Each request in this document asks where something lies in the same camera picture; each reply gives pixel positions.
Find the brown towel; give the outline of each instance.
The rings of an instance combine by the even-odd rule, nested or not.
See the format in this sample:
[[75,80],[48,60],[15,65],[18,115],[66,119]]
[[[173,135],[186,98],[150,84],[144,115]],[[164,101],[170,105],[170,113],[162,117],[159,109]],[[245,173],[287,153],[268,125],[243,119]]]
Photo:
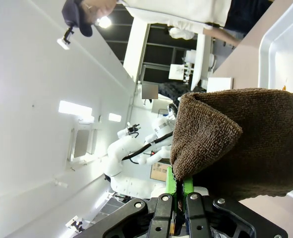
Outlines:
[[177,179],[237,200],[293,190],[293,94],[240,89],[188,93],[171,150]]

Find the white desk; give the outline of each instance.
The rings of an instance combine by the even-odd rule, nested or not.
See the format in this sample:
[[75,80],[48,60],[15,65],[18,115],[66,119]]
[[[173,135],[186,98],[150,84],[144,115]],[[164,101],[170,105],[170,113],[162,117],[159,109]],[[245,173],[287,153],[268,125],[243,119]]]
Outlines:
[[209,56],[211,53],[211,37],[203,34],[198,34],[197,47],[196,47],[196,59],[194,66],[194,73],[192,76],[191,90],[197,86],[200,81],[201,75],[207,77],[209,68]]

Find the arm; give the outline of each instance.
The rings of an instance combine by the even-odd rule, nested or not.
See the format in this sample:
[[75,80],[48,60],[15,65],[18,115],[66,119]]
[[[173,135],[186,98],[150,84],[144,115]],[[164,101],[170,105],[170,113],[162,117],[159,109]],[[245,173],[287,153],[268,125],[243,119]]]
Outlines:
[[240,43],[240,40],[236,39],[235,37],[230,35],[227,31],[225,31],[224,29],[221,29],[221,28],[215,28],[215,27],[213,27],[212,29],[205,29],[204,28],[203,34],[217,38],[221,41],[225,41],[228,44],[231,44],[235,47],[237,47],[238,44]]

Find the white shirt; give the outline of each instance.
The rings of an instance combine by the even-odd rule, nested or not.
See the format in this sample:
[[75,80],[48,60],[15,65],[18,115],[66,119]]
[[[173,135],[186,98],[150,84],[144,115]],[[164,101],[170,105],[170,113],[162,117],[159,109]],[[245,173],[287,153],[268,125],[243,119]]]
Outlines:
[[190,40],[195,36],[195,33],[173,27],[170,29],[170,36],[175,39],[184,38],[185,40]]
[[149,24],[161,23],[202,34],[204,22],[224,26],[231,0],[124,0],[128,12]]

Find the metal bolt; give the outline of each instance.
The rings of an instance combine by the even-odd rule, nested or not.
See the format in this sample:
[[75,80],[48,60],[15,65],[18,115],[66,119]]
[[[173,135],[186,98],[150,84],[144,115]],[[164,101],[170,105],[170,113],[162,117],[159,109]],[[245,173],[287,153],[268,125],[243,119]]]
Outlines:
[[163,197],[162,197],[162,200],[163,200],[163,201],[168,201],[168,199],[169,199],[168,196],[163,196]]
[[193,195],[190,196],[190,199],[192,199],[192,200],[195,200],[197,198],[198,198],[198,195],[197,194],[193,194]]
[[142,206],[142,203],[137,202],[134,206],[135,206],[136,208],[140,208],[140,207]]
[[220,198],[219,200],[218,200],[218,203],[219,204],[224,204],[226,201],[223,199],[223,198]]

